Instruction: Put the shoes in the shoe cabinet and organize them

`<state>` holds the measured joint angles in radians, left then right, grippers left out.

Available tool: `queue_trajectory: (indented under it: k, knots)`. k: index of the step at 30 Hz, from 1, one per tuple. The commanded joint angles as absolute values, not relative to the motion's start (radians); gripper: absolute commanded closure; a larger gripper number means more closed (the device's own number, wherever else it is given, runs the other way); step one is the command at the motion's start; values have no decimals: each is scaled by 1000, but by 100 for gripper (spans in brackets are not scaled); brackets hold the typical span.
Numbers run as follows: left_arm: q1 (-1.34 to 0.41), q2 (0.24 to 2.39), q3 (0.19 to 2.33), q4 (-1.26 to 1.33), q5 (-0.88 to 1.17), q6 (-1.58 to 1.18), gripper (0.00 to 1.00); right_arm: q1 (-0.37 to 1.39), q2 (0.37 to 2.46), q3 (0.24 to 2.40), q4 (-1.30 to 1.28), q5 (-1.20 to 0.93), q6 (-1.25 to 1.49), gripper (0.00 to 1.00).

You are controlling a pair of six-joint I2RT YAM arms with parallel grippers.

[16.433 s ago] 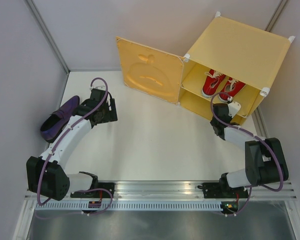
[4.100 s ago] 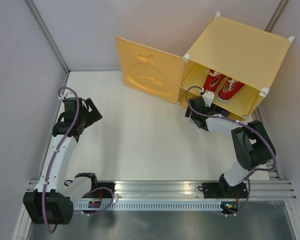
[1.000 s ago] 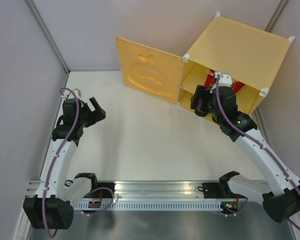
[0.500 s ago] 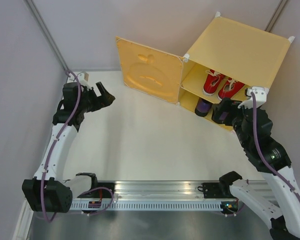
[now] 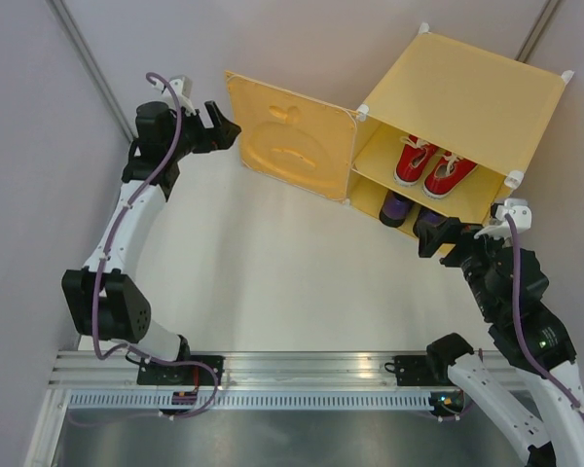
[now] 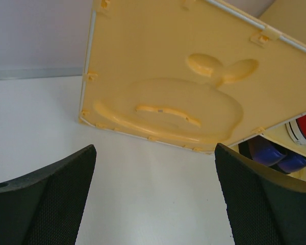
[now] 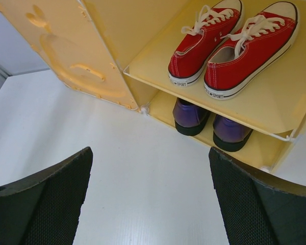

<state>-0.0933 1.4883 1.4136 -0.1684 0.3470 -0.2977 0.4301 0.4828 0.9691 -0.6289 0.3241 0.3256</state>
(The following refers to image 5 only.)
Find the purple loafer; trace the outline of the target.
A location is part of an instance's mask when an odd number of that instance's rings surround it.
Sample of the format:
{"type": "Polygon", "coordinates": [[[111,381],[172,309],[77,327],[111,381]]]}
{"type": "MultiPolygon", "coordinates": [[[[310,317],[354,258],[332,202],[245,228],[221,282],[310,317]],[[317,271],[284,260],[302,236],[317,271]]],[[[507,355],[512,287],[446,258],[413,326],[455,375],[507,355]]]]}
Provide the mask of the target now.
{"type": "Polygon", "coordinates": [[[422,206],[413,225],[413,234],[416,238],[420,237],[422,227],[437,228],[441,226],[447,217],[425,206],[422,206]]]}
{"type": "Polygon", "coordinates": [[[379,220],[385,226],[399,228],[405,223],[414,204],[411,199],[388,191],[383,199],[379,220]]]}

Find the yellow cabinet door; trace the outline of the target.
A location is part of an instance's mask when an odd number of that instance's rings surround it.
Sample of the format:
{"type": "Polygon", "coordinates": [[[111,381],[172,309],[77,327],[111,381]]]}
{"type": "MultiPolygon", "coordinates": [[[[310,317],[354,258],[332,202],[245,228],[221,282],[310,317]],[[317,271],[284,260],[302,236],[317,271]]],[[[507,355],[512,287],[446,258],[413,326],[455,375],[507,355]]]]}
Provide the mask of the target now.
{"type": "Polygon", "coordinates": [[[238,149],[248,168],[334,201],[347,197],[355,111],[226,73],[238,149]]]}

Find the red sneaker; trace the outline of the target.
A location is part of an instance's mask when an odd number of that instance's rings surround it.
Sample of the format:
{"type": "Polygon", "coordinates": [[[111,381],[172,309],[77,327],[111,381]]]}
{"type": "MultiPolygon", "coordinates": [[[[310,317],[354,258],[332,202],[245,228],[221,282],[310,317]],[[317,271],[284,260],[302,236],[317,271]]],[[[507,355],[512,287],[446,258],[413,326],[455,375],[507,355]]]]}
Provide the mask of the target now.
{"type": "Polygon", "coordinates": [[[401,136],[400,142],[403,150],[394,169],[394,181],[401,186],[413,186],[439,147],[414,135],[401,136]]]}
{"type": "Polygon", "coordinates": [[[445,198],[477,166],[478,164],[476,162],[446,151],[424,179],[422,191],[432,199],[445,198]]]}

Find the red sneaker front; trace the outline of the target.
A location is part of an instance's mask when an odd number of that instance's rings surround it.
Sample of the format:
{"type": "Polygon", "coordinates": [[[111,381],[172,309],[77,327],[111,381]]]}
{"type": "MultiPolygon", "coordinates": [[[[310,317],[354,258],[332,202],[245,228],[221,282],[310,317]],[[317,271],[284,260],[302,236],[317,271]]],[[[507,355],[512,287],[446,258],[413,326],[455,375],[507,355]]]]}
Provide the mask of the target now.
{"type": "Polygon", "coordinates": [[[401,186],[413,186],[439,147],[414,135],[401,136],[400,142],[403,150],[394,169],[394,181],[401,186]]]}

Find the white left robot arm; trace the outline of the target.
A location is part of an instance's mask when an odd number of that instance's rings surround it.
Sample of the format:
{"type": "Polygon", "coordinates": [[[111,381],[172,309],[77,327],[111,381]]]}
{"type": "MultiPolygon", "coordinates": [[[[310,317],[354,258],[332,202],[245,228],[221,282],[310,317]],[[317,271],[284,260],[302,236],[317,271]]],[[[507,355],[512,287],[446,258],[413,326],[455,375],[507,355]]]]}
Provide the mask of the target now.
{"type": "Polygon", "coordinates": [[[211,126],[186,107],[152,101],[137,108],[137,136],[111,220],[84,265],[61,278],[77,332],[92,338],[101,359],[125,351],[139,367],[140,384],[215,387],[223,371],[222,357],[192,355],[186,337],[154,320],[135,281],[144,243],[170,199],[180,161],[190,154],[227,150],[241,133],[214,101],[206,102],[205,109],[211,126]]]}

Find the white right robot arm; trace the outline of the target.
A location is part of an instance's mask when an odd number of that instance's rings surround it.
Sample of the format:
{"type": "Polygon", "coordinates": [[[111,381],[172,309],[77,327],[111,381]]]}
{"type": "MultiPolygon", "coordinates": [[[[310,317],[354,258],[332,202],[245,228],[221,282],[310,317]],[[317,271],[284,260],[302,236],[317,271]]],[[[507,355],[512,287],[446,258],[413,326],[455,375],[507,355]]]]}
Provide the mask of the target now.
{"type": "Polygon", "coordinates": [[[459,334],[426,348],[424,370],[471,398],[528,466],[584,466],[584,390],[577,355],[564,323],[543,302],[548,277],[533,251],[519,244],[516,219],[506,215],[501,233],[449,218],[417,227],[419,255],[452,249],[440,263],[460,269],[499,353],[524,382],[537,414],[489,374],[459,334]]]}

